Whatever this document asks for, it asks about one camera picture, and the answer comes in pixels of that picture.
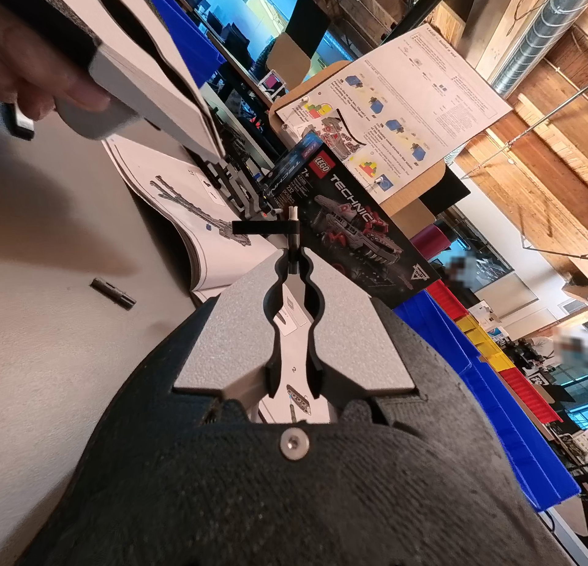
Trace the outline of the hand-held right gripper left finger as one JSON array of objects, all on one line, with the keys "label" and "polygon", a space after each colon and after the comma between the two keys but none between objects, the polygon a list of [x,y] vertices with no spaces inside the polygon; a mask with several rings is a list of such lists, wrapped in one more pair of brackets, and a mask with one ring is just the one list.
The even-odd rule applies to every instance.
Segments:
[{"label": "hand-held right gripper left finger", "polygon": [[276,393],[282,334],[275,317],[288,272],[288,251],[277,250],[212,299],[175,391],[236,400],[246,411]]}]

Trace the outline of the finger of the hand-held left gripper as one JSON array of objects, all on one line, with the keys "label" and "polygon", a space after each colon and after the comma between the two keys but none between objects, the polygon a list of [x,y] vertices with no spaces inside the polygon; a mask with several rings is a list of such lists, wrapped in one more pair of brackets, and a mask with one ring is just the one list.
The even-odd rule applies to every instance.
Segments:
[{"label": "finger of the hand-held left gripper", "polygon": [[219,163],[224,148],[208,106],[163,21],[147,0],[59,0],[83,26],[95,51],[89,76],[111,97],[102,113],[56,101],[62,120],[88,139],[105,139],[146,119],[203,160]]},{"label": "finger of the hand-held left gripper", "polygon": [[87,0],[98,48],[87,69],[112,96],[92,126],[211,126],[209,110],[166,27],[145,0]]}]

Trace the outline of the black beam with pale pin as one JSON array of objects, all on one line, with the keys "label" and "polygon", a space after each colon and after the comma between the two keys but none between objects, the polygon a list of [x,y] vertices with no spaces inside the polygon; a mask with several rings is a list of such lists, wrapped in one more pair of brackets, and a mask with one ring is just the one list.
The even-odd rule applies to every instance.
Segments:
[{"label": "black beam with pale pin", "polygon": [[286,220],[233,221],[233,234],[277,235],[283,234],[288,240],[288,270],[290,275],[299,274],[300,221],[298,207],[289,207]]}]

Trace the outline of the toy car chassis assembly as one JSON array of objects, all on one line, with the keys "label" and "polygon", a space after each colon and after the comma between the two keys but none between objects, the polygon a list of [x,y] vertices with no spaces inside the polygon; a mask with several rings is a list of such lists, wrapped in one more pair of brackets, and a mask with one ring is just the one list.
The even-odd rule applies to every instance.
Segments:
[{"label": "toy car chassis assembly", "polygon": [[202,170],[241,220],[283,219],[282,209],[263,194],[263,173],[251,158],[223,160],[220,163],[205,162]]}]

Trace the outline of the grey desk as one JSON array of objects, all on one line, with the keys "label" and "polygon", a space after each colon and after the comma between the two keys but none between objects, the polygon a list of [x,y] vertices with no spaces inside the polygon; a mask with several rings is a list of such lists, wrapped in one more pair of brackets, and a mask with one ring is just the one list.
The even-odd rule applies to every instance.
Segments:
[{"label": "grey desk", "polygon": [[1,130],[1,565],[39,532],[129,374],[195,310],[189,282],[179,233],[101,142],[55,112],[32,141]]}]

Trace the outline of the person's left hand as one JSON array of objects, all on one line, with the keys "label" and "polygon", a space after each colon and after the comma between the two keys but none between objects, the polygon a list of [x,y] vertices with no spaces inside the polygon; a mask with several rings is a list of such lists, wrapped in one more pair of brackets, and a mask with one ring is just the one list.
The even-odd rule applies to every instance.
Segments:
[{"label": "person's left hand", "polygon": [[110,104],[109,94],[60,51],[1,7],[1,102],[18,105],[33,121],[55,109],[55,100],[91,112]]}]

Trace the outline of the blue parts bin with label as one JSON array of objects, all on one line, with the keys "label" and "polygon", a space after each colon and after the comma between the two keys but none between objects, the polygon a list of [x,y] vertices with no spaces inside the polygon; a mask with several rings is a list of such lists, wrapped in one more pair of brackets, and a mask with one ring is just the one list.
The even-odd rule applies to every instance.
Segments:
[{"label": "blue parts bin with label", "polygon": [[197,87],[208,82],[225,58],[175,0],[151,0],[165,23]]}]

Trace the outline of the open instruction booklet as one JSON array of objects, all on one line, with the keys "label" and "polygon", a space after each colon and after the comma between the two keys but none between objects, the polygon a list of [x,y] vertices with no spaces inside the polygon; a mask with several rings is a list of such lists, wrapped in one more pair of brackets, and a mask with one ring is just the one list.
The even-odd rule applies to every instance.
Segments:
[{"label": "open instruction booklet", "polygon": [[[190,296],[196,304],[218,296],[259,265],[277,247],[260,235],[235,235],[237,219],[221,191],[195,165],[119,135],[103,142],[123,180],[136,195],[170,221],[190,261]],[[303,364],[310,321],[283,285],[283,306],[274,317],[281,333],[282,372],[274,397],[261,399],[257,422],[333,423],[336,413],[321,396],[314,399]]]}]

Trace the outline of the maroon box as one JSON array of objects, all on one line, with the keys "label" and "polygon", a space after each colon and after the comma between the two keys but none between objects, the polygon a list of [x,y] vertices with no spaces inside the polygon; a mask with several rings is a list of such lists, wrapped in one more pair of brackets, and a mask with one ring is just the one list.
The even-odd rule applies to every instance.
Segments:
[{"label": "maroon box", "polygon": [[410,242],[427,261],[430,261],[448,249],[452,240],[439,226],[432,223],[413,236]]}]

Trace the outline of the dark grey toy pin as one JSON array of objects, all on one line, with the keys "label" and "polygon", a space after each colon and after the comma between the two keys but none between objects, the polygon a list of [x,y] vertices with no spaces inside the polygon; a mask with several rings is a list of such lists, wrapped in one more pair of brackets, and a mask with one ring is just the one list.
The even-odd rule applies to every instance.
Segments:
[{"label": "dark grey toy pin", "polygon": [[130,310],[136,305],[135,299],[131,298],[126,292],[118,289],[116,286],[101,277],[95,277],[90,283],[90,287],[106,296],[117,305],[120,305],[125,310]]}]

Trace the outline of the yellow storage bin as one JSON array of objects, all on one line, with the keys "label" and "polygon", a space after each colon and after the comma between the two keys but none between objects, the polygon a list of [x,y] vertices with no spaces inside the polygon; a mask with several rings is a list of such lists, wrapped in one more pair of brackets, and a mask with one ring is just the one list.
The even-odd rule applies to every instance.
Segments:
[{"label": "yellow storage bin", "polygon": [[466,315],[456,320],[457,326],[478,349],[481,357],[497,372],[515,368],[511,359],[504,354],[498,345],[483,330],[475,318]]}]

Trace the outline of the cardboard panel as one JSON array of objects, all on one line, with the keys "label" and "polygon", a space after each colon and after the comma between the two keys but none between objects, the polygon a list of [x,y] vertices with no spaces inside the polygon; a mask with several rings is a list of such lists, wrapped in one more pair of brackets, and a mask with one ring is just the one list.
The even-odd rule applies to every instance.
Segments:
[{"label": "cardboard panel", "polygon": [[311,64],[311,58],[287,33],[281,33],[276,38],[266,61],[268,69],[279,76],[288,91],[304,81]]}]

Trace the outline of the black board stand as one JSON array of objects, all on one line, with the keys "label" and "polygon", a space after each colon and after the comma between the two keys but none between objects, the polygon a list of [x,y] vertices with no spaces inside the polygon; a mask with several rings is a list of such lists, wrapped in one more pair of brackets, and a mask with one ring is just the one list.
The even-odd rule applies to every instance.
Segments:
[{"label": "black board stand", "polygon": [[468,187],[448,165],[445,165],[445,173],[441,180],[419,199],[432,215],[439,216],[470,194]]},{"label": "black board stand", "polygon": [[314,0],[297,0],[285,33],[312,58],[331,23],[331,17]]}]

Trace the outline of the long blue storage bin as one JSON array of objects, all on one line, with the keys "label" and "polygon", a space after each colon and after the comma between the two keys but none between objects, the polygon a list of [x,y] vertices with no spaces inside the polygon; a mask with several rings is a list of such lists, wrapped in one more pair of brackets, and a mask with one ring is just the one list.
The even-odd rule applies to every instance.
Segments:
[{"label": "long blue storage bin", "polygon": [[580,487],[481,353],[440,306],[422,291],[393,309],[434,348],[480,404],[536,512],[580,494]]}]

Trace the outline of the printed instruction sheet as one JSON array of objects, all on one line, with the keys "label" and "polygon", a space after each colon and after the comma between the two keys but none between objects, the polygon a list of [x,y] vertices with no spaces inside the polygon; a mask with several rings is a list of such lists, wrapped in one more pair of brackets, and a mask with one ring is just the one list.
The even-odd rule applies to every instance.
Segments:
[{"label": "printed instruction sheet", "polygon": [[348,63],[277,110],[316,133],[379,204],[511,111],[429,24]]}]

